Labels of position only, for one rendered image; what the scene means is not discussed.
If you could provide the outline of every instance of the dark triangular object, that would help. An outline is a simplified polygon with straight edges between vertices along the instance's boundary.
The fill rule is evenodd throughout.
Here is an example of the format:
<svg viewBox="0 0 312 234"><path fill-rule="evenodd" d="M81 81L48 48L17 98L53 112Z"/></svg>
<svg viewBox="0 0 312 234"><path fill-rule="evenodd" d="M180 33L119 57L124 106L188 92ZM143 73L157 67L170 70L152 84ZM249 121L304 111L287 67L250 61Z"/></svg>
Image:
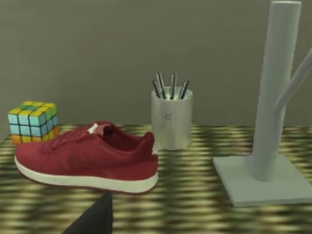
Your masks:
<svg viewBox="0 0 312 234"><path fill-rule="evenodd" d="M113 226L112 195L105 193L63 234L111 234Z"/></svg>

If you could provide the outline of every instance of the branch arm of stand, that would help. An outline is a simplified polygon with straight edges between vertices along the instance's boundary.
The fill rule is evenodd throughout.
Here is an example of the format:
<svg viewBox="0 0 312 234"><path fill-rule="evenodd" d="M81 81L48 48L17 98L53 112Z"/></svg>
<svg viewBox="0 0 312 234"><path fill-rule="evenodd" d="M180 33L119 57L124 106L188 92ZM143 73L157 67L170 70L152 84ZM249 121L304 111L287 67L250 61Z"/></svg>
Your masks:
<svg viewBox="0 0 312 234"><path fill-rule="evenodd" d="M297 89L300 87L302 82L306 79L309 72L312 69L312 49L308 52L304 60L299 65L297 71L293 75L292 79L290 80L288 86L282 92L282 94L278 97L275 107L274 107L274 127L275 127L275 150L278 151L279 149L279 142L280 142L280 121L281 120L281 113L283 109L286 107L287 103L292 99Z"/></svg>

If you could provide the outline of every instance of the shoe tongue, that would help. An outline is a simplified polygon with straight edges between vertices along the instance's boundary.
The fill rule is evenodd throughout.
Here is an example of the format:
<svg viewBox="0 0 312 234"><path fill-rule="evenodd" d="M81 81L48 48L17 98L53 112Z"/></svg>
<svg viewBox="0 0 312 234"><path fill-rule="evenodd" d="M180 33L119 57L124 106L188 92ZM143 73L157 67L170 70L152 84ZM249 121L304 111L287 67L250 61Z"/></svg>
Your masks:
<svg viewBox="0 0 312 234"><path fill-rule="evenodd" d="M112 126L109 123L104 123L101 125L94 124L91 128L88 129L88 132L90 134L97 134L100 137L103 137L104 135L109 134Z"/></svg>

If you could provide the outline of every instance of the puzzle cube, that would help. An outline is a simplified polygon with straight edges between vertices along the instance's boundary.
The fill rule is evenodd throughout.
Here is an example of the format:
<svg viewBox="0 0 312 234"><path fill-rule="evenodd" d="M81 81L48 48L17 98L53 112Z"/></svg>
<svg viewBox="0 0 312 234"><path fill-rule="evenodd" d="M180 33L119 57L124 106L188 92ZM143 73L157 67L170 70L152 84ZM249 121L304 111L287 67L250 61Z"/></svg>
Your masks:
<svg viewBox="0 0 312 234"><path fill-rule="evenodd" d="M9 111L8 119L14 144L50 140L59 134L54 103L26 101Z"/></svg>

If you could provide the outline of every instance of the white shoe sole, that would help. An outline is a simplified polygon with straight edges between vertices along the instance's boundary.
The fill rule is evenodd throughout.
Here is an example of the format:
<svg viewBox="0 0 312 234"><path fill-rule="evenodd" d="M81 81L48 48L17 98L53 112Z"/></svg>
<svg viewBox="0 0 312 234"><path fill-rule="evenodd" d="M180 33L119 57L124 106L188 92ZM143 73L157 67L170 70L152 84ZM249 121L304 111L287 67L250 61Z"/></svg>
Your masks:
<svg viewBox="0 0 312 234"><path fill-rule="evenodd" d="M139 194L152 189L158 181L157 172L152 177L145 180L124 181L94 176L68 176L68 175L43 174L24 167L17 161L16 157L15 164L18 170L27 178L37 181L39 183L54 186L87 187L100 190Z"/></svg>

